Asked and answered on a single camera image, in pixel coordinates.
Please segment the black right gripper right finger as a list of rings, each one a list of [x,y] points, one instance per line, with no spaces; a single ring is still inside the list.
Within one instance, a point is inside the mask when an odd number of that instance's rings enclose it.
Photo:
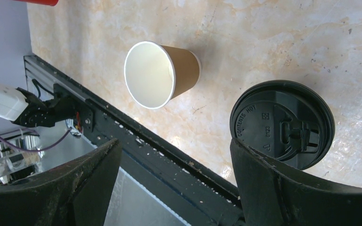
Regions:
[[[305,173],[233,138],[232,165],[249,226],[362,226],[362,188]]]

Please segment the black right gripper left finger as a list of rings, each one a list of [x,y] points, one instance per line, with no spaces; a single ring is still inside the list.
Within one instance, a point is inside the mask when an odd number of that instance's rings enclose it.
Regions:
[[[122,157],[119,140],[0,186],[0,226],[102,226]]]

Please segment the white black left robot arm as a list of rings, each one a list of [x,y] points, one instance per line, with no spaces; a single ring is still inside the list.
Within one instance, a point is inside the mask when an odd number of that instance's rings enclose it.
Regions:
[[[74,100],[57,97],[42,101],[35,94],[0,83],[0,118],[28,128],[53,127],[59,121],[74,119]]]

